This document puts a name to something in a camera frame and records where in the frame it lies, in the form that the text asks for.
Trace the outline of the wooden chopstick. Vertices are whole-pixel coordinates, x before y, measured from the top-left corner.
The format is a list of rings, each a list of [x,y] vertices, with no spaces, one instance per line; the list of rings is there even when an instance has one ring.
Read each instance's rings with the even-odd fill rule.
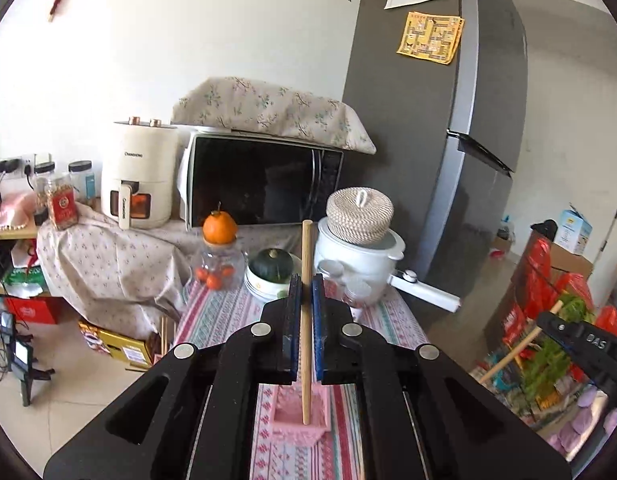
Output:
[[[313,279],[313,221],[302,222],[302,304],[300,319],[300,375],[301,375],[301,400],[302,400],[302,423],[310,424],[311,407],[311,378],[313,372],[313,322],[311,322],[311,280]]]
[[[481,378],[479,378],[479,380],[477,381],[479,384],[484,385],[485,382],[491,380],[491,378],[493,378],[497,373],[506,368],[508,364],[512,362],[523,350],[529,347],[529,345],[543,331],[543,329],[539,326],[537,322],[535,323],[531,331],[514,348],[512,348],[509,353],[506,354],[506,356],[504,356],[494,366],[487,370],[487,372]]]

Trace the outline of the pink perforated utensil holder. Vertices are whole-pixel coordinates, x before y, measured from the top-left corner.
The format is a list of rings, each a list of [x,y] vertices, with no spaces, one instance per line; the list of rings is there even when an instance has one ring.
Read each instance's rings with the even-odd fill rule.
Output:
[[[331,431],[330,388],[314,382],[311,385],[310,423],[303,424],[301,385],[276,386],[270,422],[273,439],[295,446],[311,448]]]

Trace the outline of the green leafy vegetables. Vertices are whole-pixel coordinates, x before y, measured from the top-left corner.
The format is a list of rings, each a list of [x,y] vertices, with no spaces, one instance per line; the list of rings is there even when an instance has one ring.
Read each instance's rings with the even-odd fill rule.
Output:
[[[564,322],[591,322],[595,316],[581,297],[563,294],[563,307],[558,317]],[[541,400],[555,390],[555,383],[567,374],[571,359],[550,337],[539,337],[539,350],[523,368],[522,389],[529,401]]]

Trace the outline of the yellow cardboard box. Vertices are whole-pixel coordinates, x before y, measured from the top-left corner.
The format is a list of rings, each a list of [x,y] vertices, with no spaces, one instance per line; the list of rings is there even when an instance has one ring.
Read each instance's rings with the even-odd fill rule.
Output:
[[[77,326],[90,350],[110,356],[126,365],[148,370],[153,365],[160,340],[156,334],[139,340],[79,320]]]

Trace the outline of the patterned red green tablecloth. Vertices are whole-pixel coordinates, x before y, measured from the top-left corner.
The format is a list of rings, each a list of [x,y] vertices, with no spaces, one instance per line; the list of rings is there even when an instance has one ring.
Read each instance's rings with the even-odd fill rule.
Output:
[[[198,348],[222,344],[237,330],[258,321],[264,302],[244,286],[212,290],[194,282],[187,286],[188,311],[179,323],[177,344]],[[415,349],[427,342],[418,321],[396,289],[386,289],[378,304],[363,311],[360,323],[390,344]],[[274,388],[258,391],[250,477],[252,479],[360,479],[361,437],[358,403],[352,385],[330,388],[331,430],[313,446],[295,446],[274,439]]]

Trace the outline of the brown cardboard box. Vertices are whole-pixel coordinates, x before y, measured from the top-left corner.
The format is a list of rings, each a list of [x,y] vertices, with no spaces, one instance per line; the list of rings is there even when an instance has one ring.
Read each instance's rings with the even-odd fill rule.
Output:
[[[593,264],[584,256],[568,252],[536,231],[529,237],[520,263],[523,271],[539,271],[551,284],[566,273],[579,274],[585,280],[593,273]]]

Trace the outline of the floral cloth on side table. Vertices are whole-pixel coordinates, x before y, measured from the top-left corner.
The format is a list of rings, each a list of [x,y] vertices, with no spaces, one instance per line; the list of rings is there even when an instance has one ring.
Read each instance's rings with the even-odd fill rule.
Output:
[[[171,220],[151,230],[122,230],[88,206],[63,231],[45,222],[36,250],[49,291],[89,323],[145,340],[169,318],[179,326],[188,311],[191,261],[200,230]]]

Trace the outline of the clear jar with tangerines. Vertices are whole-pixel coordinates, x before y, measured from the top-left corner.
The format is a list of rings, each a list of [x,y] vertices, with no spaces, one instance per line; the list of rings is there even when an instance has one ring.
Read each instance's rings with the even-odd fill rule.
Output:
[[[192,277],[215,292],[240,288],[246,272],[246,255],[238,242],[217,245],[203,242],[191,261]]]

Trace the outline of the white bowl with squash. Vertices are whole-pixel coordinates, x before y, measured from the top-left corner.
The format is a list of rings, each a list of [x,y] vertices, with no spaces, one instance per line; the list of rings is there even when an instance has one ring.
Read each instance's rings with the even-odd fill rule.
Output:
[[[263,301],[287,296],[294,274],[301,273],[301,260],[280,248],[265,248],[250,255],[246,287]]]

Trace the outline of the white rice cooker pot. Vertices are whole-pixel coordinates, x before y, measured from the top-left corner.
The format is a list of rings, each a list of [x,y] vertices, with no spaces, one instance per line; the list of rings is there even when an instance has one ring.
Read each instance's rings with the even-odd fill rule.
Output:
[[[318,222],[317,229],[316,271],[333,269],[333,278],[341,283],[342,294],[365,283],[369,292],[364,290],[356,298],[365,306],[376,304],[386,289],[393,287],[447,312],[456,312],[460,308],[458,296],[425,284],[415,271],[397,268],[397,263],[404,259],[406,244],[395,231],[388,229],[377,243],[360,246],[335,236],[326,218]]]

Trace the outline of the red box on floor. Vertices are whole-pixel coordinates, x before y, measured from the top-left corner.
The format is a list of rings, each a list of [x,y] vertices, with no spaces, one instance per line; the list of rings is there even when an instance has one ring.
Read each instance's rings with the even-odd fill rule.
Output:
[[[64,304],[62,298],[51,296],[30,299],[3,296],[2,299],[17,320],[35,324],[57,324]]]

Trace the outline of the large orange fruit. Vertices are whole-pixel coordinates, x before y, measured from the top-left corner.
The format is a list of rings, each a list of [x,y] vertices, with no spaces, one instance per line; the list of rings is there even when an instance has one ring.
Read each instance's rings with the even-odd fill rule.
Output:
[[[222,209],[222,204],[218,204],[203,221],[202,236],[208,244],[232,244],[237,239],[237,234],[237,223]]]

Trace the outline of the woven basket lid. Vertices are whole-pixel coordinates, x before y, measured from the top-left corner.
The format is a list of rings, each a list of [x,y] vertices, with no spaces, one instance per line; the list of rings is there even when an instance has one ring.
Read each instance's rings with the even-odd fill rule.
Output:
[[[342,188],[327,200],[327,224],[340,240],[371,245],[389,231],[393,219],[392,200],[374,188]]]

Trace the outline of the black microwave oven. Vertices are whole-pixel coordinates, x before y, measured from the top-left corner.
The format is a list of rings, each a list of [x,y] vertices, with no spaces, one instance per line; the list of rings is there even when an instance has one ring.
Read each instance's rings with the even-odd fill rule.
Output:
[[[189,228],[212,211],[240,226],[285,226],[325,217],[344,153],[243,131],[189,126],[179,165],[179,216]]]

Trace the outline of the cream air fryer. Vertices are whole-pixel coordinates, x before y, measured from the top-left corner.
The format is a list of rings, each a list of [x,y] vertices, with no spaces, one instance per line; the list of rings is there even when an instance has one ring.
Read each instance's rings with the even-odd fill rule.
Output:
[[[101,207],[120,229],[153,229],[171,218],[178,132],[132,117],[111,129],[102,163]]]

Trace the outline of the red label snack jar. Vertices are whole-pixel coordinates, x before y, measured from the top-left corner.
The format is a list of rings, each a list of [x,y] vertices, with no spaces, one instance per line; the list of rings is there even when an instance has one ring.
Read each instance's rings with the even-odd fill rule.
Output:
[[[78,222],[78,210],[71,179],[64,174],[54,174],[45,185],[49,219],[58,231],[66,230]]]

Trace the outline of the grey refrigerator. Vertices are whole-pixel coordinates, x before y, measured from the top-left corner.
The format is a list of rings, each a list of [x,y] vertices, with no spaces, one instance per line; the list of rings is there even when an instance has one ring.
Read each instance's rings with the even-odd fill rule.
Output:
[[[404,268],[468,295],[499,227],[522,143],[527,53],[512,0],[433,0],[465,22],[447,65],[398,53],[406,9],[360,0],[343,99],[375,151],[345,156],[341,183],[385,193]]]

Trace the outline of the floral cloth on microwave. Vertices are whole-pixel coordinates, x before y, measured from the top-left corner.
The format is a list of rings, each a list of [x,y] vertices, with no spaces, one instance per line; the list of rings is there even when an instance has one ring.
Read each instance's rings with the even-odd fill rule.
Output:
[[[373,155],[377,148],[355,110],[306,91],[238,77],[211,77],[181,98],[172,122],[215,127]]]

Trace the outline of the yellow paper on fridge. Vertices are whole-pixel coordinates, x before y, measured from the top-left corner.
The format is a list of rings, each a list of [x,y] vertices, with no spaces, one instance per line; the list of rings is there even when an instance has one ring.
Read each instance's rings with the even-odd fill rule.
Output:
[[[465,20],[460,16],[410,11],[396,53],[449,65],[458,50]]]

